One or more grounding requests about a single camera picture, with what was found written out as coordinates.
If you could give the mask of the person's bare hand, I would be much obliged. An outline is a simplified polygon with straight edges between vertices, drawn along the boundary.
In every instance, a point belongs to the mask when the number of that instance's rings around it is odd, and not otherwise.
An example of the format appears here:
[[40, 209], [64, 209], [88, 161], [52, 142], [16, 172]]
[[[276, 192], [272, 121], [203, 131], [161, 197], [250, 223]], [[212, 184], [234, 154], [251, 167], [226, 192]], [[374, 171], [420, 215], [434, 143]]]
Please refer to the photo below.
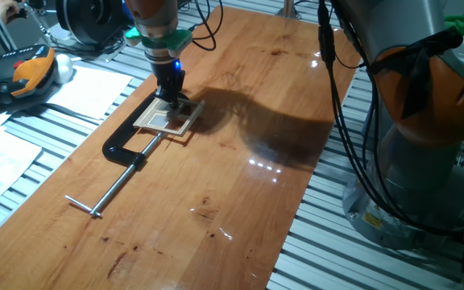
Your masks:
[[15, 0], [0, 0], [0, 19], [5, 23], [10, 23], [18, 18], [20, 8]]

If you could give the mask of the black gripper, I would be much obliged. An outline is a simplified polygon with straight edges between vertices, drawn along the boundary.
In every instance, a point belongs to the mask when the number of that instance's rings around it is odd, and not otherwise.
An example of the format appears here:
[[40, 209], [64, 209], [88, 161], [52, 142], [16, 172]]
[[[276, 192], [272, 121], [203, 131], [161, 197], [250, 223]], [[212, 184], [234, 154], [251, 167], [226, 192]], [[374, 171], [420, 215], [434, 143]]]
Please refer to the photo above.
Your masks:
[[182, 93], [185, 71], [181, 67], [179, 59], [172, 59], [167, 63], [151, 65], [153, 74], [157, 79], [155, 96], [160, 99], [168, 99], [171, 109], [179, 108], [179, 97], [185, 98]]

